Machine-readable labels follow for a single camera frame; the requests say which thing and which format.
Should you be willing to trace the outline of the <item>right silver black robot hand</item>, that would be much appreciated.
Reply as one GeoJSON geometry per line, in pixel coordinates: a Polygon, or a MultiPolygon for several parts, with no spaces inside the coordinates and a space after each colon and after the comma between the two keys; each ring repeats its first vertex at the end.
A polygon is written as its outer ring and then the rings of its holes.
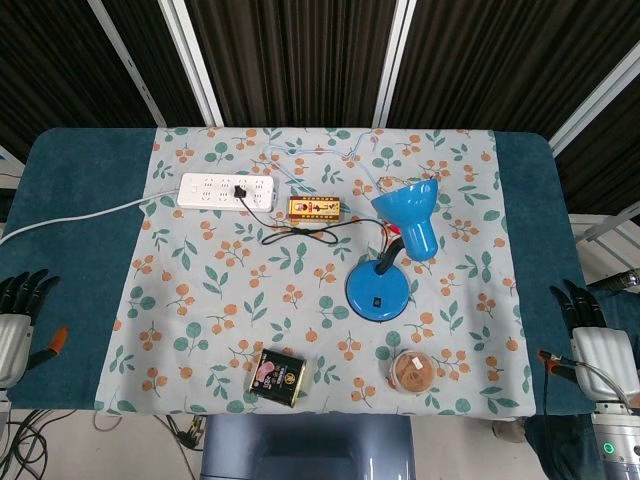
{"type": "Polygon", "coordinates": [[[628,334],[606,324],[596,298],[567,280],[566,292],[552,286],[569,336],[572,356],[538,352],[546,375],[576,384],[597,404],[616,403],[630,413],[639,406],[639,378],[628,334]]]}

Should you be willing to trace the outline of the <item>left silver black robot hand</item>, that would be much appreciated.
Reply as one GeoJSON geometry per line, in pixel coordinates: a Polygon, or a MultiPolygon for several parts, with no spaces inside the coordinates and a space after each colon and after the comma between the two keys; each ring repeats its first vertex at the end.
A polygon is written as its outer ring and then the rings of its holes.
{"type": "Polygon", "coordinates": [[[1,281],[1,392],[14,387],[28,370],[58,356],[69,336],[60,326],[49,344],[31,352],[36,320],[59,276],[48,276],[47,269],[23,272],[1,281]]]}

